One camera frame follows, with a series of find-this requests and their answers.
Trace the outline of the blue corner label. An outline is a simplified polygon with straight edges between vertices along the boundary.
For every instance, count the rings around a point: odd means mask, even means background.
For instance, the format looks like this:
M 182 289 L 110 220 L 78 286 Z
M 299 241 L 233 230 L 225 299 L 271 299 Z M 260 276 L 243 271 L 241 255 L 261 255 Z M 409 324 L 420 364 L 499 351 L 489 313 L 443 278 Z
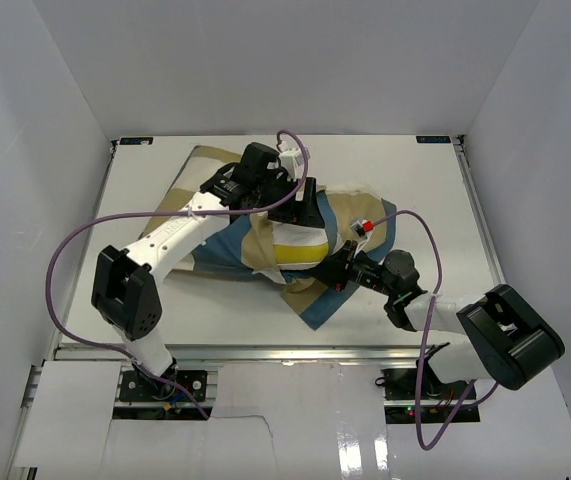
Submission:
M 450 144 L 451 138 L 446 135 L 417 135 L 418 144 Z
M 120 146 L 149 146 L 154 141 L 153 137 L 121 137 L 118 141 Z

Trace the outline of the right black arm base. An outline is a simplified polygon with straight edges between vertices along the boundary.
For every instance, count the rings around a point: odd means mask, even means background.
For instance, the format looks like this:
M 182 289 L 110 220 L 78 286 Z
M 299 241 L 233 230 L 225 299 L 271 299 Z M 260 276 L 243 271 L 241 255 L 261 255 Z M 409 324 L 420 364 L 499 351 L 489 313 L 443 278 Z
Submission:
M 375 380 L 375 385 L 383 391 L 387 425 L 415 423 L 416 377 L 416 368 L 387 368 L 383 369 Z M 442 424 L 453 410 L 467 383 L 457 381 L 440 385 L 427 378 L 424 380 L 421 390 L 421 421 L 423 424 Z M 479 409 L 471 406 L 475 400 L 476 390 L 472 389 L 452 422 L 479 423 Z

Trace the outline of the blue beige checkered pillowcase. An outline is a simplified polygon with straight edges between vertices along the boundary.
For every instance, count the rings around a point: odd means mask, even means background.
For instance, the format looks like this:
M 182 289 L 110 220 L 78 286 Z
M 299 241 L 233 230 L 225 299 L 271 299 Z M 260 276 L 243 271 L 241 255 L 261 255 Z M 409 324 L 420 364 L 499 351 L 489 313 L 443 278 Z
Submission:
M 212 146 L 197 146 L 187 157 L 156 212 L 177 211 L 186 206 L 198 187 L 225 164 L 241 155 Z M 393 203 L 368 187 L 317 187 L 317 203 L 324 228 L 277 223 L 267 213 L 236 219 L 180 260 L 173 270 L 209 276 L 249 279 L 262 275 L 280 285 L 281 298 L 311 329 L 317 330 L 334 315 L 358 288 L 348 284 L 336 292 L 307 273 L 325 256 L 336 253 L 357 237 L 351 225 L 357 220 L 379 220 L 396 211 Z M 362 252 L 380 262 L 392 249 L 395 219 L 376 227 Z

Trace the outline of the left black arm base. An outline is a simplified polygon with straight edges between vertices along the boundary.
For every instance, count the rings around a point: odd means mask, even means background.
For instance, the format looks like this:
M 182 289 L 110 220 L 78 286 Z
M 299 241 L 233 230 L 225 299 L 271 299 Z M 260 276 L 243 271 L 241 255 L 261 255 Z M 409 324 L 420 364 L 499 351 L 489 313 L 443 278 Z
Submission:
M 206 370 L 174 367 L 172 385 L 145 376 L 136 367 L 119 378 L 113 414 L 115 420 L 205 421 L 212 411 L 212 388 Z

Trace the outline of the aluminium frame rail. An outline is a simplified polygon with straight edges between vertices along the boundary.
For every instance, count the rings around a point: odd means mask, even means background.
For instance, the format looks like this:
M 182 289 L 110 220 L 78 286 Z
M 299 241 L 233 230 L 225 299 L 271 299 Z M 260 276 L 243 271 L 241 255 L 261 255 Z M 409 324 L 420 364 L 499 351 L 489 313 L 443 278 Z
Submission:
M 344 365 L 391 365 L 412 367 L 418 359 L 418 346 L 356 347 L 257 347 L 257 346 L 170 346 L 180 365 L 227 363 L 336 363 Z

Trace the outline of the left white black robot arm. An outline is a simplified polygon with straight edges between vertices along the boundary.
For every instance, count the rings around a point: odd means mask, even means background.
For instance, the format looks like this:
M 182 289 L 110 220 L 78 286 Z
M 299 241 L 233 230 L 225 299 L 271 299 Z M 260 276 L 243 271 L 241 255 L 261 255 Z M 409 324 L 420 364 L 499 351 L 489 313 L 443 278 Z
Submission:
M 123 249 L 98 255 L 91 304 L 119 334 L 124 353 L 143 372 L 142 387 L 164 399 L 176 387 L 175 361 L 161 338 L 158 287 L 198 246 L 235 221 L 271 213 L 273 219 L 322 223 L 316 182 L 308 178 L 309 152 L 302 143 L 275 148 L 252 142 L 241 159 L 224 164 L 198 184 L 187 204 L 164 214 L 164 223 Z

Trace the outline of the white pillow with yellow edge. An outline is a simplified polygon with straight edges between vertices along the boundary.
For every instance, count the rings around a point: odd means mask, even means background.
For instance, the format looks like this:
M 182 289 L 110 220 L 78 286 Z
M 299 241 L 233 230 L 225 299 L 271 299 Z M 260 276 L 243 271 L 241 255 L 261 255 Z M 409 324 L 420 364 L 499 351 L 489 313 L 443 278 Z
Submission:
M 275 260 L 281 270 L 305 270 L 319 264 L 346 241 L 356 240 L 350 229 L 354 220 L 374 220 L 385 213 L 382 197 L 364 185 L 321 185 L 317 199 L 324 229 L 273 223 Z

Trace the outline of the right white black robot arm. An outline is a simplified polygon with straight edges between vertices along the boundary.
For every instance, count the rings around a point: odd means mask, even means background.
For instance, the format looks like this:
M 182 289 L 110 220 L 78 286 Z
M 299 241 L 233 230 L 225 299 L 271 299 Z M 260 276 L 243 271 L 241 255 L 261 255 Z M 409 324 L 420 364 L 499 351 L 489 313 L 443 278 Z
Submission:
M 479 296 L 430 294 L 420 287 L 414 259 L 404 250 L 375 261 L 348 241 L 311 274 L 337 292 L 361 286 L 386 296 L 384 311 L 401 330 L 463 336 L 460 343 L 425 349 L 416 384 L 431 399 L 457 381 L 493 380 L 516 391 L 566 351 L 559 334 L 512 286 L 499 284 Z

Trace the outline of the left blue corner label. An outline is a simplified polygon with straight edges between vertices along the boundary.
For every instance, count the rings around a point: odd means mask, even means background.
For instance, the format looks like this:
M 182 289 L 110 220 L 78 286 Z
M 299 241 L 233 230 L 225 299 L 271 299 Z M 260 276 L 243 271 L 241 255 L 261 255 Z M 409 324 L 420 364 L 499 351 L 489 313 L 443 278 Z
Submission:
M 149 146 L 154 141 L 153 137 L 121 137 L 118 141 L 120 146 Z

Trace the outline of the right blue corner label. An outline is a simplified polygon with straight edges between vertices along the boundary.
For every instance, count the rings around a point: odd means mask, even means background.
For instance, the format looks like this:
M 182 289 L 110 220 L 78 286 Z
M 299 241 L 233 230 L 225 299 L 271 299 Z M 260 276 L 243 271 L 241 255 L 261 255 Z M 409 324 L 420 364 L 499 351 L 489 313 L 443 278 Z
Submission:
M 446 135 L 417 135 L 418 144 L 450 144 L 451 138 Z

